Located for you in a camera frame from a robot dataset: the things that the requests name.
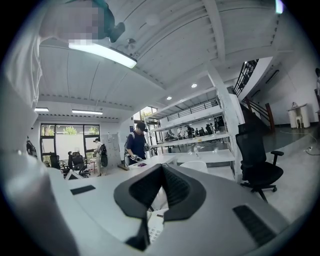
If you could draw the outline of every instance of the tree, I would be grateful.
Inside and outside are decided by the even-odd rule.
[[[52,125],[50,125],[50,124],[43,125],[41,128],[41,135],[42,136],[54,136],[55,133],[54,133],[54,130],[51,129],[51,126]]]
[[[68,135],[76,135],[77,130],[73,126],[67,126],[66,128],[63,128],[64,134]]]
[[[141,121],[145,121],[145,117],[152,115],[151,112],[141,112]]]
[[[98,135],[99,134],[99,129],[96,126],[91,126],[89,129],[89,133],[91,135]]]

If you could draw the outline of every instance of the white shelving unit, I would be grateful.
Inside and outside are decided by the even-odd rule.
[[[162,120],[161,127],[149,130],[148,133],[163,132],[169,129],[189,125],[195,122],[208,120],[216,116],[223,116],[225,121],[225,109],[222,106],[219,98],[217,97],[217,89],[212,87],[208,90],[195,93],[190,97],[175,102],[145,118],[147,123],[150,119]],[[177,139],[173,141],[163,141],[156,145],[150,145],[149,148],[163,148],[173,147],[179,145],[190,145],[195,143],[208,142],[222,138],[228,139],[230,134],[228,132],[219,132],[205,136],[198,136],[193,138]],[[206,163],[221,163],[221,162],[234,162],[235,156],[232,150],[222,149],[204,152],[179,152],[179,153],[165,153],[164,155],[176,156],[178,163],[185,163],[189,161],[203,161]]]

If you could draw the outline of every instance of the ceiling light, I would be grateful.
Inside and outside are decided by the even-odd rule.
[[[49,108],[47,108],[47,107],[36,107],[34,109],[34,111],[37,111],[37,112],[49,112]]]
[[[102,112],[99,112],[99,111],[90,111],[90,110],[74,110],[72,109],[72,113],[75,113],[75,114],[93,114],[93,115],[102,115],[103,113]]]
[[[284,4],[281,0],[275,0],[275,13],[282,14],[284,12]]]
[[[112,60],[114,62],[118,62],[118,63],[120,63],[130,69],[132,69],[137,64],[137,61],[134,58],[132,58],[132,57],[116,50],[116,49],[107,48],[107,47],[104,47],[102,45],[95,44],[95,43],[76,44],[76,43],[70,42],[69,48],[74,49],[74,50],[87,52],[90,54],[99,55],[101,57],[107,58],[107,59]]]

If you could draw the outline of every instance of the cable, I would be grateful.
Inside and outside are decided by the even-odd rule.
[[[312,138],[314,138],[315,139],[315,142],[318,142],[317,141],[317,139],[315,138],[315,137],[313,137],[312,135],[311,135],[311,133],[302,133],[302,132],[285,132],[285,131],[280,131],[280,133],[283,133],[283,134],[303,134],[303,135],[310,135]]]
[[[305,151],[310,156],[320,156],[320,154],[310,154],[308,151]]]

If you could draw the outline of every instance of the metal railing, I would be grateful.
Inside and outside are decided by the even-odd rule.
[[[187,115],[191,115],[191,114],[196,113],[196,112],[201,111],[201,110],[206,110],[206,109],[209,109],[209,108],[213,108],[215,106],[219,106],[219,103],[218,103],[218,101],[216,99],[213,99],[213,100],[208,101],[206,103],[202,103],[200,105],[193,106],[193,107],[190,107],[190,108],[188,108],[186,110],[178,112],[176,114],[170,115],[170,116],[167,117],[167,120],[171,121],[171,120],[174,120],[174,119],[177,119],[177,118],[185,117]]]
[[[270,108],[270,104],[267,103],[265,104],[265,108],[262,106],[258,105],[252,100],[249,100],[247,97],[243,99],[244,103],[246,103],[248,109],[253,113],[252,109],[257,111],[260,114],[260,117],[265,118],[269,123],[270,123],[270,130],[274,133],[275,132],[275,122],[274,122],[274,117],[272,115],[272,111]]]
[[[236,94],[237,96],[240,95],[240,93],[243,91],[243,89],[247,85],[251,75],[253,74],[257,66],[258,61],[259,61],[258,59],[250,60],[242,64],[240,75],[233,89],[234,94]]]

